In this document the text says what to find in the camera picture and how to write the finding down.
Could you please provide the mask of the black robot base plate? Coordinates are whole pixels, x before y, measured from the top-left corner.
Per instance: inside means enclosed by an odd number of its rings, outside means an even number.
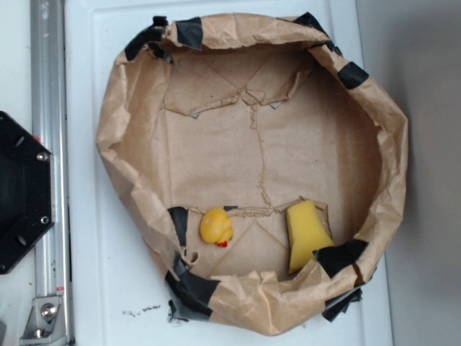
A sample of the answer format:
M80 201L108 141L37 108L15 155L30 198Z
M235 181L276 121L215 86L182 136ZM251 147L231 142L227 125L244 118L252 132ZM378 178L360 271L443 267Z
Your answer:
M10 273L54 224L53 155L1 112L1 274Z

